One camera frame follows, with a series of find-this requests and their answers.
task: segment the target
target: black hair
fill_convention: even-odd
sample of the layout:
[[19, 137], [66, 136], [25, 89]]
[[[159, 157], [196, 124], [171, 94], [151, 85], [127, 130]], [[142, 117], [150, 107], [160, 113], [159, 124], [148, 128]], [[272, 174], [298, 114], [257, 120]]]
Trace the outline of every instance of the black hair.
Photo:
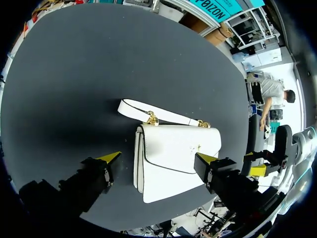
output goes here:
[[287, 90], [286, 91], [286, 101], [288, 103], [294, 103], [295, 102], [295, 93], [293, 90]]

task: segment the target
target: man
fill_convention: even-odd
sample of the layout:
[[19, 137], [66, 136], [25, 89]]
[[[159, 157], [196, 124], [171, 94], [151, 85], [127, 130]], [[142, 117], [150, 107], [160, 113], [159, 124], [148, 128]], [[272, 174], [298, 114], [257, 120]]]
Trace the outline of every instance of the man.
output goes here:
[[279, 81], [273, 80], [270, 75], [261, 73], [250, 73], [248, 81], [259, 81], [262, 87], [262, 96], [265, 100], [262, 117], [260, 120], [260, 130], [264, 130], [265, 119], [271, 108], [271, 105], [282, 105], [284, 100], [288, 103], [295, 102], [295, 93], [293, 90], [284, 90], [284, 86]]

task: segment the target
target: white wall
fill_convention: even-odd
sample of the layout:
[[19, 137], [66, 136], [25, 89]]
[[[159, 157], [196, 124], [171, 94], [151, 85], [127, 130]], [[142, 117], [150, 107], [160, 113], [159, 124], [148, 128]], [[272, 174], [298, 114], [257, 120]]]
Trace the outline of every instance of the white wall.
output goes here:
[[301, 104], [299, 100], [299, 92], [296, 84], [296, 78], [293, 73], [293, 63], [277, 65], [273, 67], [263, 68], [263, 72], [270, 73], [275, 79], [283, 79], [285, 90], [293, 90], [296, 95], [295, 103], [288, 103], [284, 101], [283, 119], [280, 120], [281, 125], [289, 125], [292, 132], [297, 133], [301, 131], [302, 113]]

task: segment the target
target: handbag flap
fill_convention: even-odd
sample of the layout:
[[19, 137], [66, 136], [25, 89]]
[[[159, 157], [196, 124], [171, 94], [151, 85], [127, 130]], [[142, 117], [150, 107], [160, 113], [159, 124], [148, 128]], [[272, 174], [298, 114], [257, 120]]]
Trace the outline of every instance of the handbag flap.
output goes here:
[[144, 158], [166, 169], [195, 174], [197, 152], [217, 156], [221, 148], [220, 133], [215, 128], [188, 125], [143, 124]]

